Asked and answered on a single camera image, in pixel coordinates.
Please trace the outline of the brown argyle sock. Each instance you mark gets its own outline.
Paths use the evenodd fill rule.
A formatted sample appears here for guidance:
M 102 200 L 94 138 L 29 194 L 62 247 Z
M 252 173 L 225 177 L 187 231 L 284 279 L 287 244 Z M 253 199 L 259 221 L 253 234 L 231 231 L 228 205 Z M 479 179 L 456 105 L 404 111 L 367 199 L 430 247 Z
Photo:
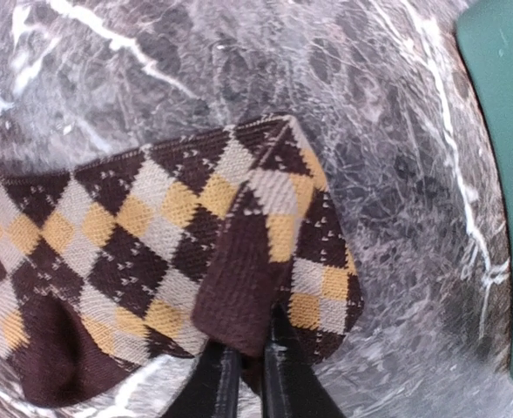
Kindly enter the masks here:
M 297 119 L 273 114 L 39 176 L 0 177 L 0 357 L 41 407 L 216 341 L 251 387 L 272 310 L 311 368 L 361 314 L 354 259 Z

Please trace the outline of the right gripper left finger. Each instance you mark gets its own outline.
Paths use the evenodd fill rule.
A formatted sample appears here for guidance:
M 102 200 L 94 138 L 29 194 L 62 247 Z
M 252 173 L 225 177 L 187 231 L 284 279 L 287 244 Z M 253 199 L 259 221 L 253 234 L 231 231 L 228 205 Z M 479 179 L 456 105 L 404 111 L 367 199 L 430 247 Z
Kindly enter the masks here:
M 162 417 L 236 417 L 241 370 L 239 352 L 209 341 L 188 382 Z

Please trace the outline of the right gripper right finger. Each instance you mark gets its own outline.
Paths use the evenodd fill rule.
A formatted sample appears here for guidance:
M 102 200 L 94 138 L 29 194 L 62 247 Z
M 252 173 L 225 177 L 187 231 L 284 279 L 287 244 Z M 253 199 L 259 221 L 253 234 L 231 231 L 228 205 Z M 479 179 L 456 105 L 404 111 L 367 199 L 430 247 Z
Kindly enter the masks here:
M 262 415 L 284 418 L 343 418 L 344 414 L 307 364 L 282 306 L 272 310 L 264 349 Z

